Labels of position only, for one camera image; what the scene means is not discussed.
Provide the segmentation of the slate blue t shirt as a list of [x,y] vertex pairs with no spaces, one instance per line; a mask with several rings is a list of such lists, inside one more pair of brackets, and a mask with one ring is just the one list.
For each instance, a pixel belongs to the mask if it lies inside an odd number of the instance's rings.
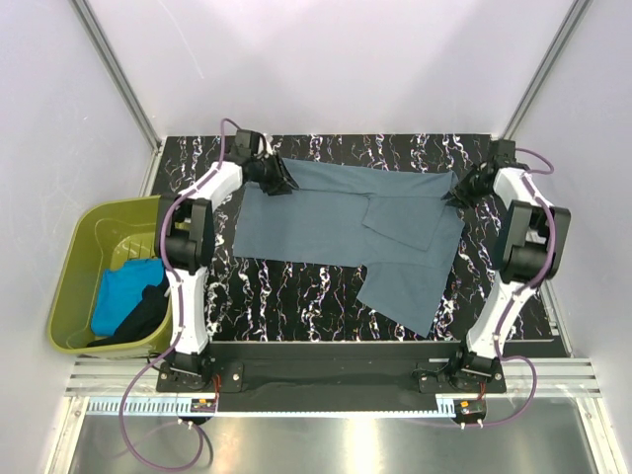
[[420,336],[439,308],[464,223],[445,195],[451,172],[386,171],[286,159],[298,188],[245,188],[238,258],[366,269],[365,306]]

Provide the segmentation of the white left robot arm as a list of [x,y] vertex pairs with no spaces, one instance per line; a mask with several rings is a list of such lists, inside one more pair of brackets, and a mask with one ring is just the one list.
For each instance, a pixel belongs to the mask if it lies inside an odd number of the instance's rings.
[[203,293],[215,247],[213,212],[247,183],[258,185],[268,196],[298,189],[270,140],[239,128],[230,146],[220,139],[219,158],[198,180],[159,199],[155,252],[163,262],[172,297],[167,358],[180,366],[179,379],[194,391],[205,389],[213,377],[213,367],[201,359],[209,344]]

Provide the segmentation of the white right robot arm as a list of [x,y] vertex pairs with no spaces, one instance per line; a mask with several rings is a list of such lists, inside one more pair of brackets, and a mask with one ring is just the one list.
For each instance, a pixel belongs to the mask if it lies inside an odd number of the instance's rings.
[[537,171],[516,160],[519,151],[511,140],[492,141],[487,159],[472,166],[443,198],[467,208],[494,195],[507,209],[491,257],[493,287],[444,370],[451,385],[464,392],[500,372],[514,321],[541,284],[557,274],[570,227],[570,210],[544,197],[532,180]]

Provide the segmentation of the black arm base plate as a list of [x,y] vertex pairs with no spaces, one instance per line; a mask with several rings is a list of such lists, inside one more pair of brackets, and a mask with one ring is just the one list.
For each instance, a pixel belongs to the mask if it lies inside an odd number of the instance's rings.
[[461,344],[439,342],[213,343],[191,371],[164,363],[157,390],[208,393],[248,401],[289,400],[411,408],[421,398],[503,394],[502,369],[491,382],[461,384],[444,373]]

